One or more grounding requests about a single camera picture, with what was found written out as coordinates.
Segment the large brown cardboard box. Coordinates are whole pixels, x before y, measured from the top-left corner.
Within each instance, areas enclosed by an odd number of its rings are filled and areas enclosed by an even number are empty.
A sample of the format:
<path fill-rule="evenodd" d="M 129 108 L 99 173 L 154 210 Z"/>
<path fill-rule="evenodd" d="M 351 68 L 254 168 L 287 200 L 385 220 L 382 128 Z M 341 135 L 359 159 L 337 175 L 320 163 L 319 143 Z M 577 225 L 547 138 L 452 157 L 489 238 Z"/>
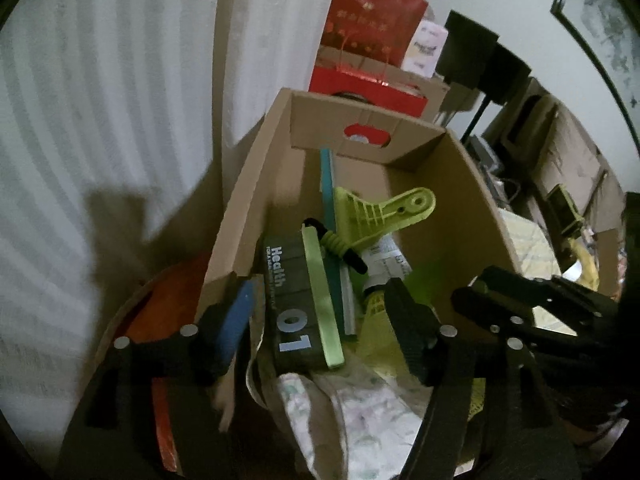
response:
<path fill-rule="evenodd" d="M 393 65 L 365 58 L 358 54 L 353 54 L 331 47 L 321 47 L 318 51 L 316 64 L 314 66 L 341 67 L 343 70 L 361 70 L 383 79 L 394 87 L 401 84 L 416 87 L 428 97 L 428 104 L 420 119 L 424 122 L 432 122 L 439 112 L 442 101 L 449 90 L 449 87 L 437 78 L 423 78 L 413 73 L 405 72 Z"/>

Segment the lime green plastic clip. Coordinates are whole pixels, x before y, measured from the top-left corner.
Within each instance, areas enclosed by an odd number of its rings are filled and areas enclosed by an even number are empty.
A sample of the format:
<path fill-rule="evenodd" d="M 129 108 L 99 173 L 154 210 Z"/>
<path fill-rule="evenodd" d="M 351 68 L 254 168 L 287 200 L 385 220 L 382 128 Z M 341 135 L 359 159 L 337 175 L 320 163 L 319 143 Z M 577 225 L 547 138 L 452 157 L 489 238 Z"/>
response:
<path fill-rule="evenodd" d="M 428 188 L 413 188 L 382 202 L 368 202 L 346 188 L 334 188 L 337 234 L 357 252 L 386 234 L 427 219 L 436 207 Z"/>

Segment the yellow-green plastic shuttlecock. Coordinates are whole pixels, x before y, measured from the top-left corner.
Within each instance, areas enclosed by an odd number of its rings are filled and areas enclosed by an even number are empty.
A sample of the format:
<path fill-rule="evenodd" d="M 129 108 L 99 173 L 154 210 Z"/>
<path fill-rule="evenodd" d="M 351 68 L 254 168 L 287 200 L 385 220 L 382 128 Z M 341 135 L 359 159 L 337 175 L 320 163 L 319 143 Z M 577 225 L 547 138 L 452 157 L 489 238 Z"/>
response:
<path fill-rule="evenodd" d="M 402 360 L 404 356 L 386 312 L 384 287 L 367 288 L 363 299 L 366 312 L 358 336 L 358 356 L 373 363 Z"/>

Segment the framed ink painting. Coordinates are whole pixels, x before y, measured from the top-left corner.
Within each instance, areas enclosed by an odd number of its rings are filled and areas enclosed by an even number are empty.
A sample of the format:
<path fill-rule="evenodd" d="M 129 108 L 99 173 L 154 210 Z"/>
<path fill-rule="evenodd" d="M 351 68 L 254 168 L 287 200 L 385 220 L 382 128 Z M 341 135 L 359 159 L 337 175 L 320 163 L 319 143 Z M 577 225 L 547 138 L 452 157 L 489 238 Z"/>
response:
<path fill-rule="evenodd" d="M 639 136 L 639 32 L 620 0 L 553 0 L 551 14 L 584 50 L 634 138 Z"/>

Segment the dark resistance band pouch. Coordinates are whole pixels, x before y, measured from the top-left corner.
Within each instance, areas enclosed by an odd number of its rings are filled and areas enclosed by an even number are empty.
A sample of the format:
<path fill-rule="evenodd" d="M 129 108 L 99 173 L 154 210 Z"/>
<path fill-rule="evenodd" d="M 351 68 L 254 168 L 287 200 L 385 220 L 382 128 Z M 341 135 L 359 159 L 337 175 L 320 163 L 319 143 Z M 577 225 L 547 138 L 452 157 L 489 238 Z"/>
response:
<path fill-rule="evenodd" d="M 326 368 L 302 232 L 268 235 L 262 244 L 269 333 L 279 372 Z"/>

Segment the white cloth in box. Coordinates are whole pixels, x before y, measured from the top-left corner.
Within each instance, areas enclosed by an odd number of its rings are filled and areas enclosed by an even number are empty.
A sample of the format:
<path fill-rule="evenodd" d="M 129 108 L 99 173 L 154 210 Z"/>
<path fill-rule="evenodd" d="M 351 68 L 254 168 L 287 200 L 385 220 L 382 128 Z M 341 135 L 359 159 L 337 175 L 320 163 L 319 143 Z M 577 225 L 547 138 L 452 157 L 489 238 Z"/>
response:
<path fill-rule="evenodd" d="M 380 375 L 352 352 L 333 372 L 277 375 L 271 352 L 252 353 L 252 396 L 314 479 L 395 479 L 413 446 L 433 390 L 410 375 Z"/>

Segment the open brown cardboard box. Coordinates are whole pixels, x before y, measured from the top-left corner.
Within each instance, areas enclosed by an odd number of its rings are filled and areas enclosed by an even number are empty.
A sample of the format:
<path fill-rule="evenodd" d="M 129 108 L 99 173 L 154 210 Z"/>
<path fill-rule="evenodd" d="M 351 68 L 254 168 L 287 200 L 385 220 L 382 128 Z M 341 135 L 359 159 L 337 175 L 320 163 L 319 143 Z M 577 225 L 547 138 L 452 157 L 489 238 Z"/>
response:
<path fill-rule="evenodd" d="M 198 304 L 250 274 L 266 234 L 316 218 L 357 250 L 393 233 L 415 268 L 434 266 L 434 306 L 488 266 L 520 265 L 473 159 L 449 130 L 333 96 L 284 89 L 236 180 Z"/>

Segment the teal bar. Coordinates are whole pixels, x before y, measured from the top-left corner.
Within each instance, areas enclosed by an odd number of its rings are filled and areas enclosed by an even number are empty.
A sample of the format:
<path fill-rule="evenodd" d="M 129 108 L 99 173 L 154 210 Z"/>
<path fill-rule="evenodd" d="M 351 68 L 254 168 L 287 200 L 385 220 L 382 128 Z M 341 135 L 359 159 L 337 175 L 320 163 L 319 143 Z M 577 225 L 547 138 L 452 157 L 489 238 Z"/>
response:
<path fill-rule="evenodd" d="M 356 337 L 356 301 L 352 290 L 349 270 L 343 261 L 346 243 L 337 236 L 334 204 L 333 155 L 328 148 L 320 151 L 320 191 L 322 195 L 323 220 L 328 230 L 322 235 L 322 244 L 326 248 L 324 265 L 326 277 L 333 301 L 338 331 L 343 337 Z"/>

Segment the yellow blue plaid tablecloth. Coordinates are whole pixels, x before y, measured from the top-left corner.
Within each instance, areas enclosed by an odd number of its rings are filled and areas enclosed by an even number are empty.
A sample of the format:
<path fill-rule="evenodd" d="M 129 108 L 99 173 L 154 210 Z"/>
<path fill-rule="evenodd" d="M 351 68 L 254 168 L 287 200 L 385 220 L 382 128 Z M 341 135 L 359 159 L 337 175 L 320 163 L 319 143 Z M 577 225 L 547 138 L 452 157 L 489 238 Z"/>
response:
<path fill-rule="evenodd" d="M 553 248 L 537 223 L 504 209 L 499 209 L 499 214 L 513 243 L 522 274 L 526 278 L 548 280 L 561 274 Z M 533 308 L 533 312 L 538 328 L 570 336 L 577 335 L 570 326 L 553 315 L 544 304 L 538 304 Z"/>

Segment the brown covered sofa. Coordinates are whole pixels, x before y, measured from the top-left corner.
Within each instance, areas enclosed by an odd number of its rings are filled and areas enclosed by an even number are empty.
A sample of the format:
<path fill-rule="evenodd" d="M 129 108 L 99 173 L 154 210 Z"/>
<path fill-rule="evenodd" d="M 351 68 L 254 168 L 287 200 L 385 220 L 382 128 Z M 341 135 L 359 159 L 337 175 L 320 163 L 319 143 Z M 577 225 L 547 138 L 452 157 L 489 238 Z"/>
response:
<path fill-rule="evenodd" d="M 484 133 L 503 166 L 547 196 L 562 184 L 593 232 L 623 233 L 625 193 L 596 142 L 556 96 L 529 77 Z"/>

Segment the red gift bag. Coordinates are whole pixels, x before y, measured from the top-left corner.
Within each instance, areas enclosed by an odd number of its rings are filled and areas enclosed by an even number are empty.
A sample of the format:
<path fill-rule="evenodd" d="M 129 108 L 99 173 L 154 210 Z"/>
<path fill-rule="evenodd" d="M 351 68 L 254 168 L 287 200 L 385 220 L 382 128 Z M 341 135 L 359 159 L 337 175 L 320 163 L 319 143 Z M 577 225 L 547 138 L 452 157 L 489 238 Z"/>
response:
<path fill-rule="evenodd" d="M 401 66 L 425 0 L 331 0 L 320 44 Z"/>

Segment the green white packaged item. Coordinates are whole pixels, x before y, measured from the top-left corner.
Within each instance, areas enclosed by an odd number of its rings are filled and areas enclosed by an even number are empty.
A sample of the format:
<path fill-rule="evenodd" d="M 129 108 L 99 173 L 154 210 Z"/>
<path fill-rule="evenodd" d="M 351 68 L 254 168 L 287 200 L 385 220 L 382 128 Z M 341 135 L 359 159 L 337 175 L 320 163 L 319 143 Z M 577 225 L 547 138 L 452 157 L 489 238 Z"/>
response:
<path fill-rule="evenodd" d="M 391 278 L 406 278 L 412 271 L 392 234 L 386 234 L 365 249 L 361 258 L 368 267 L 361 291 L 384 286 Z"/>

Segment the white pink small box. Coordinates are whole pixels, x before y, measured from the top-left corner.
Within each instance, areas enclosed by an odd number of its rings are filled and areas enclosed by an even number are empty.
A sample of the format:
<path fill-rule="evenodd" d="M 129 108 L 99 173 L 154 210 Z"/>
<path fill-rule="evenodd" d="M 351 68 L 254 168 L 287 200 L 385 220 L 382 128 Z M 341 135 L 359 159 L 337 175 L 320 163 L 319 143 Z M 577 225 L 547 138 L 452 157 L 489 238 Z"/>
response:
<path fill-rule="evenodd" d="M 434 75 L 448 30 L 425 18 L 414 32 L 400 68 L 423 78 Z"/>

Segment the green framed small device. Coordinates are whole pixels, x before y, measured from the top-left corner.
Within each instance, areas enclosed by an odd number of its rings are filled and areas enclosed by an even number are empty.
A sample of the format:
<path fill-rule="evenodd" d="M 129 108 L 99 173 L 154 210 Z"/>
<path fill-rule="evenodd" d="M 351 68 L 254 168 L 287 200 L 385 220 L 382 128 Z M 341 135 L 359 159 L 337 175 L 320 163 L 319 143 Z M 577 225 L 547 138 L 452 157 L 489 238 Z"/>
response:
<path fill-rule="evenodd" d="M 547 196 L 547 204 L 562 237 L 577 238 L 582 232 L 585 220 L 563 183 L 552 188 Z"/>

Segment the red printed product box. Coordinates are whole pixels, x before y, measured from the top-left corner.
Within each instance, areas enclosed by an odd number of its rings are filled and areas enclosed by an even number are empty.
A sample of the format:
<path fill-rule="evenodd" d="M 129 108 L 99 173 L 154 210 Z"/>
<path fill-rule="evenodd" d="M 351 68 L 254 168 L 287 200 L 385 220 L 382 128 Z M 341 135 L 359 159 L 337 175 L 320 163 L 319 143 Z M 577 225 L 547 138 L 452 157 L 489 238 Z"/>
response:
<path fill-rule="evenodd" d="M 394 87 L 361 70 L 316 65 L 312 71 L 309 91 L 392 110 L 421 118 L 428 97 L 416 87 L 401 84 Z"/>

